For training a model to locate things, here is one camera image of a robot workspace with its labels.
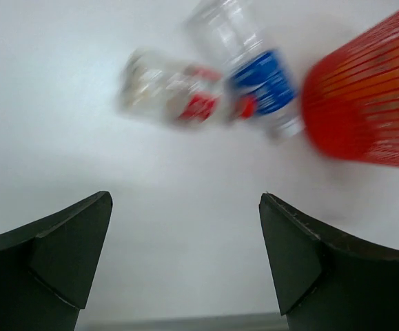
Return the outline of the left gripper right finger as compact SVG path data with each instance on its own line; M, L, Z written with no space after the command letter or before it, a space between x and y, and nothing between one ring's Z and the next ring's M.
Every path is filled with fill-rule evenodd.
M399 250L323 223L270 193L259 212L290 330L399 330Z

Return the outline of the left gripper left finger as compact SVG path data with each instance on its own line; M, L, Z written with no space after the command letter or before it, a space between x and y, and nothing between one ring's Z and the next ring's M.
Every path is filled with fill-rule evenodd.
M97 192L0 234L0 330L74 330L85 309L112 213Z

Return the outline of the blue label clear bottle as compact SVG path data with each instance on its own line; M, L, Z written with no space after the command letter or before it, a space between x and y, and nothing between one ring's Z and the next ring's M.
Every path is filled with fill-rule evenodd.
M200 1L186 26L195 48L223 73L234 117L276 139L302 131L293 77L252 1Z

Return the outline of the red label clear bottle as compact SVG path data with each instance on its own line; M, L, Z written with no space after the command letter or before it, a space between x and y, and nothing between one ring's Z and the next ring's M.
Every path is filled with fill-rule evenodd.
M253 97L238 97L211 67L155 50L135 50L123 70L122 112L161 125L194 129L254 116Z

